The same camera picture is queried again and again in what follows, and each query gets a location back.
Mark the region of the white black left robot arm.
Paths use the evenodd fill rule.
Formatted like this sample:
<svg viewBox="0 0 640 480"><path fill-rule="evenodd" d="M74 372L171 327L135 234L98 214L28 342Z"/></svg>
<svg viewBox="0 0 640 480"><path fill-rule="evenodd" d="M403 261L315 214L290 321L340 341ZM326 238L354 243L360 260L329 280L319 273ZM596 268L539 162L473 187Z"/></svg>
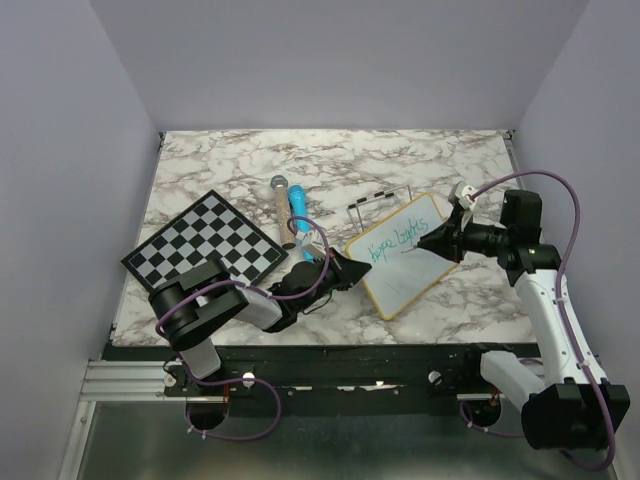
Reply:
<svg viewBox="0 0 640 480"><path fill-rule="evenodd" d="M222 360L212 335L231 320L277 333L310 313L336 291L347 291L372 269L335 249L328 257L298 262L280 281L262 290L234 278L213 258L174 277L148 297L157 333L188 367L187 382L201 395L214 393L222 380Z"/></svg>

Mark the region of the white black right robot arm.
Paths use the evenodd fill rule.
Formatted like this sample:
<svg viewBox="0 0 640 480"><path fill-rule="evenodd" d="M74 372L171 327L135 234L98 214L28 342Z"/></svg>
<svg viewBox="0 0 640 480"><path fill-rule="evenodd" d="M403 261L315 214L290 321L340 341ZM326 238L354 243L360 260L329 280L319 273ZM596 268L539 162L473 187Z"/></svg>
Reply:
<svg viewBox="0 0 640 480"><path fill-rule="evenodd" d="M506 191L500 221L492 226L474 222L475 192L454 186L449 218L417 246L455 263L468 252L497 259L525 304L544 375L532 373L513 353L486 351L461 365L462 384L474 392L497 387L519 410L524 436L535 449L613 449L629 394L609 381L581 333L560 254L540 241L540 196Z"/></svg>

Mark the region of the yellow framed whiteboard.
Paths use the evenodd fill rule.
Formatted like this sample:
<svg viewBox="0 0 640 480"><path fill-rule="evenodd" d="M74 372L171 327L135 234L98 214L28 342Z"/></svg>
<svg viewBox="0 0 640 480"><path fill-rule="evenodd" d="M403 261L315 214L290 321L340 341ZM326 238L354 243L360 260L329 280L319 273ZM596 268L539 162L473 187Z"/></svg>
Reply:
<svg viewBox="0 0 640 480"><path fill-rule="evenodd" d="M433 196L423 193L347 242L348 258L372 265L362 282L382 319L396 317L456 268L430 251L401 253L443 221Z"/></svg>

